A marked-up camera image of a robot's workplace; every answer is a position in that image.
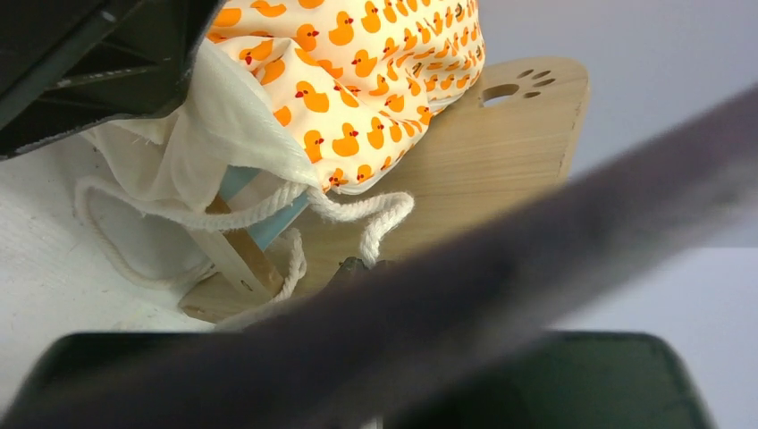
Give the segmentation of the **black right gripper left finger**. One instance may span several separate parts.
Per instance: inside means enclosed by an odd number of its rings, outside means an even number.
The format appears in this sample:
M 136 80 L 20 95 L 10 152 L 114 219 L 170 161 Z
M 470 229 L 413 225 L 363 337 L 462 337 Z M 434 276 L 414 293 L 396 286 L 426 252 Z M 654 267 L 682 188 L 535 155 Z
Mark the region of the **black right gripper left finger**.
M 79 332 L 42 355 L 4 428 L 315 428 L 295 375 L 301 296 L 211 332 Z

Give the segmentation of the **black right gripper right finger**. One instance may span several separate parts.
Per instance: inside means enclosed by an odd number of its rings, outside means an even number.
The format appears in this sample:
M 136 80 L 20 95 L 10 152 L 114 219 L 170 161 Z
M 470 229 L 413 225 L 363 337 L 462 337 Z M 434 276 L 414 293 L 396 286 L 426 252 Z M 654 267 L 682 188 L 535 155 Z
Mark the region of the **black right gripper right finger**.
M 560 332 L 387 428 L 712 428 L 684 363 L 640 332 Z

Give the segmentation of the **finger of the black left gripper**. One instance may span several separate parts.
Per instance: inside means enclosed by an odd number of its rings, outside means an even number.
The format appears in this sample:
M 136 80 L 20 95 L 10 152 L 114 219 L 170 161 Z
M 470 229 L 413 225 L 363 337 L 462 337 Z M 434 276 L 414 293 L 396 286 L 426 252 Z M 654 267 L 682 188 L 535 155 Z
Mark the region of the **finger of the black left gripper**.
M 221 8 L 217 0 L 2 2 L 1 157 L 173 112 Z

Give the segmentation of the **orange patterned bed cushion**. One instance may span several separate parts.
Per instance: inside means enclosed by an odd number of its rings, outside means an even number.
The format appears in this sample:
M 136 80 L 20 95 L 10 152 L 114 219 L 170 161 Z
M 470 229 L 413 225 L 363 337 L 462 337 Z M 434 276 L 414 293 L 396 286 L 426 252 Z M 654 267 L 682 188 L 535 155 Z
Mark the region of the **orange patterned bed cushion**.
M 325 218 L 368 219 L 359 252 L 372 265 L 413 199 L 339 204 L 329 191 L 372 187 L 476 83 L 484 62 L 475 1 L 229 1 L 176 110 L 85 132 L 114 179 L 80 181 L 78 215 L 114 268 L 151 289 L 214 268 L 166 279 L 134 270 L 92 218 L 90 191 L 201 231 L 260 223 L 306 195 Z

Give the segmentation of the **wooden pet bed frame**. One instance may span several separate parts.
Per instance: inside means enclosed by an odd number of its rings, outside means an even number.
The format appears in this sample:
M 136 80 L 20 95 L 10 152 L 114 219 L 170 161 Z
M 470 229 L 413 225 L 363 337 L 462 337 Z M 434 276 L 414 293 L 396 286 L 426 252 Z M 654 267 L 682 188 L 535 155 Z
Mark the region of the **wooden pet bed frame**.
M 422 140 L 360 197 L 407 191 L 413 212 L 381 245 L 397 259 L 463 231 L 563 182 L 590 99 L 588 72 L 577 60 L 543 56 L 484 67 L 476 84 L 432 119 Z M 306 209 L 302 233 L 307 273 L 295 295 L 323 287 L 342 261 L 358 256 L 361 221 L 339 225 Z M 217 323 L 259 307 L 282 289 L 287 259 L 264 251 L 242 231 L 203 243 L 221 273 L 194 286 L 178 307 Z

